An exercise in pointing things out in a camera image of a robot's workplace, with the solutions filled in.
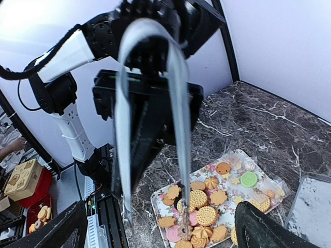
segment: black cable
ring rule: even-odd
[[[22,106],[26,109],[26,110],[29,110],[29,111],[38,111],[41,109],[41,107],[38,107],[38,108],[29,108],[27,107],[24,102],[22,101],[22,98],[21,98],[21,94],[20,94],[20,85],[21,85],[21,80],[19,79],[19,83],[17,84],[17,95],[19,96],[19,100],[20,100],[20,103],[22,104]]]
[[[75,181],[76,181],[76,187],[77,187],[77,191],[78,191],[78,194],[79,194],[79,199],[83,200],[81,190],[79,189],[79,185],[78,185],[76,166],[77,166],[77,163],[74,164],[74,178],[75,178]]]
[[[0,77],[6,80],[22,80],[27,79],[33,74],[40,71],[51,59],[56,55],[56,53],[60,50],[63,44],[72,36],[74,32],[78,29],[81,29],[80,24],[76,24],[71,30],[69,30],[65,36],[54,46],[52,51],[44,58],[39,64],[33,66],[30,69],[24,70],[23,72],[13,72],[10,69],[5,69],[0,65]]]

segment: white wall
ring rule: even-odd
[[[37,56],[52,47],[76,23],[83,24],[99,13],[113,10],[119,0],[10,0],[0,5],[0,64],[22,71]],[[205,95],[231,83],[230,69],[220,31],[188,60],[190,81],[201,84]],[[99,147],[112,143],[112,121],[103,121],[96,114],[93,78],[100,69],[116,70],[111,58],[85,65],[72,72],[78,85],[78,112],[91,142]],[[65,166],[72,162],[69,146],[53,119],[43,111],[28,112],[19,103],[17,82],[0,79],[0,89],[27,127],[45,149]],[[37,107],[28,81],[22,81],[23,101]]]
[[[240,79],[331,121],[331,1],[221,3]]]

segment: white arm segment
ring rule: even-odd
[[[49,53],[50,51],[37,59],[35,65]],[[69,71],[93,62],[94,59],[83,32],[78,30],[63,44],[51,61],[38,72],[38,75],[44,83],[48,83]]]
[[[85,162],[93,152],[94,146],[91,144],[84,131],[82,123],[77,113],[76,104],[70,104],[64,109],[64,115],[51,114],[57,125],[60,127],[74,159]]]

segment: round cookie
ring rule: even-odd
[[[208,203],[208,197],[205,192],[201,190],[193,190],[190,195],[190,206],[201,208]]]
[[[206,189],[206,184],[204,182],[191,182],[191,189],[192,190],[205,190]]]
[[[175,225],[167,230],[166,236],[170,242],[178,242],[179,240],[181,240],[181,237],[178,236],[178,229],[179,226]]]
[[[197,222],[202,226],[210,226],[218,219],[218,211],[210,206],[198,210]]]
[[[219,180],[217,179],[217,177],[208,177],[205,179],[205,184],[207,189],[213,190],[218,186]]]
[[[209,243],[208,238],[198,238],[197,236],[193,235],[191,238],[191,244],[195,248],[204,248]]]
[[[166,206],[171,206],[171,205],[173,205],[173,204],[175,203],[175,199],[169,199],[169,198],[167,197],[167,195],[165,195],[165,196],[163,197],[163,199],[162,199],[162,202],[163,202],[163,204],[165,204]]]
[[[251,200],[250,203],[257,209],[259,209],[262,213],[265,213],[271,207],[271,200],[267,196],[266,200],[261,203],[257,203],[255,200]]]
[[[210,196],[211,203],[214,205],[222,205],[227,199],[226,193],[221,190],[214,191]]]
[[[211,236],[211,240],[214,242],[219,242],[225,239],[228,235],[228,229],[225,226],[218,226],[213,230],[213,235]]]
[[[231,230],[231,240],[232,242],[238,246],[237,234],[236,234],[236,227],[233,227]]]
[[[193,248],[190,241],[181,240],[175,244],[175,248]]]
[[[258,183],[258,176],[254,172],[245,172],[240,182],[245,188],[253,188]]]
[[[220,175],[224,175],[226,173],[229,173],[231,170],[231,167],[229,166],[228,163],[219,163],[216,166],[216,172]]]

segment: marble countertop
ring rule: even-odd
[[[292,194],[270,215],[284,224],[301,176],[331,175],[331,127],[316,116],[251,85],[236,82],[209,96],[191,135],[192,169],[241,149],[256,157],[271,178],[283,179]],[[144,173],[133,196],[134,235],[124,220],[130,247],[164,247],[151,194],[178,180],[176,148],[166,146]],[[227,240],[217,246],[230,247]]]

